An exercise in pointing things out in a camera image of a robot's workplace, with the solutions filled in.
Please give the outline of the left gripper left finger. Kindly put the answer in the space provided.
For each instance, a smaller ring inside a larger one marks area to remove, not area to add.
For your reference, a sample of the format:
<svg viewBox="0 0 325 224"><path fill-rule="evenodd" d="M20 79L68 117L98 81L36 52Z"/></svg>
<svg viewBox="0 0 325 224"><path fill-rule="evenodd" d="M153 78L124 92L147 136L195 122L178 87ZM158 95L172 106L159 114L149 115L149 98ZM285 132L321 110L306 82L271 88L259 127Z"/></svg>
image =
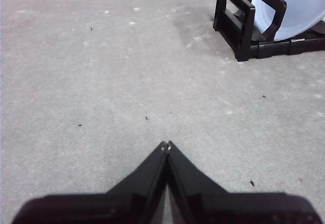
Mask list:
<svg viewBox="0 0 325 224"><path fill-rule="evenodd" d="M108 192L32 199L13 223L151 223L166 187L166 159L167 143L162 141Z"/></svg>

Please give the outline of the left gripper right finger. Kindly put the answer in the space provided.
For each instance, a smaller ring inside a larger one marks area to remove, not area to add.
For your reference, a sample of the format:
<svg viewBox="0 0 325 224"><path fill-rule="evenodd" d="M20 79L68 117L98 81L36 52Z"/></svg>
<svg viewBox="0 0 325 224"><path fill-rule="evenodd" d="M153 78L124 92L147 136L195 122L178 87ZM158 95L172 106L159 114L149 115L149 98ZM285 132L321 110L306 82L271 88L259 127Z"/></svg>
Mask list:
<svg viewBox="0 0 325 224"><path fill-rule="evenodd" d="M230 193L167 143L169 188L187 223L321 223L312 204L286 193Z"/></svg>

